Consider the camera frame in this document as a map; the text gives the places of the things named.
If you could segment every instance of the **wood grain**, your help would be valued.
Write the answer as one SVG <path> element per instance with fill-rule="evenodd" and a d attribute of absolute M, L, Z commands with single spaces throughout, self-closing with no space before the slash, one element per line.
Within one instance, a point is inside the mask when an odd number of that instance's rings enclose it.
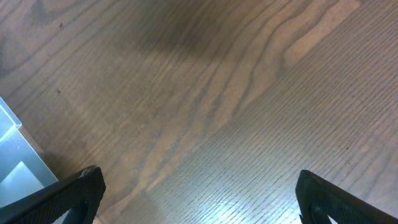
<path fill-rule="evenodd" d="M 102 223 L 296 222 L 303 168 L 393 213 L 395 6 L 1 1 L 0 95 Z"/>

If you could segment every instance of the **wooden floor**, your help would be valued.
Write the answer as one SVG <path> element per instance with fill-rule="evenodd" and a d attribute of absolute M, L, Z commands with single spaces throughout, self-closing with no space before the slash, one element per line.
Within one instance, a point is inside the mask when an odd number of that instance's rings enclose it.
<path fill-rule="evenodd" d="M 299 222 L 309 169 L 398 216 L 398 1 L 0 0 L 0 96 L 101 223 Z"/>

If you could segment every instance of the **wooden surface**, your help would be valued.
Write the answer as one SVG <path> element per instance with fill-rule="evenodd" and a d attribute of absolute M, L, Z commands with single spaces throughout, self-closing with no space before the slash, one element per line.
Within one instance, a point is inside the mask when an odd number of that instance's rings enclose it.
<path fill-rule="evenodd" d="M 298 223 L 309 169 L 398 216 L 398 1 L 0 1 L 0 96 L 101 223 Z"/>

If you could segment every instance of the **light blue object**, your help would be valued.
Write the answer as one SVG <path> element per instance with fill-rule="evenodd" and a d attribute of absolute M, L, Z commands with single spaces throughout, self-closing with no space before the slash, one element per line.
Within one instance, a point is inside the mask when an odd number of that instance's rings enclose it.
<path fill-rule="evenodd" d="M 0 98 L 0 208 L 58 181 L 18 131 L 21 126 Z"/>

